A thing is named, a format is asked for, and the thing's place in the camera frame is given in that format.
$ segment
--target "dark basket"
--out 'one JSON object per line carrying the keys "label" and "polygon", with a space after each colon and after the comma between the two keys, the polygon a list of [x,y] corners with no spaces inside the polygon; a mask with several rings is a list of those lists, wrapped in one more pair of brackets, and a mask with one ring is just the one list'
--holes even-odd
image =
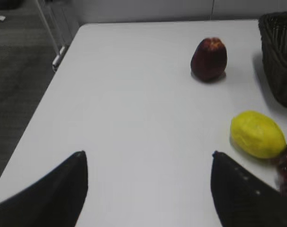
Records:
{"label": "dark basket", "polygon": [[270,89],[276,100],[287,107],[287,12],[261,16],[259,29]]}

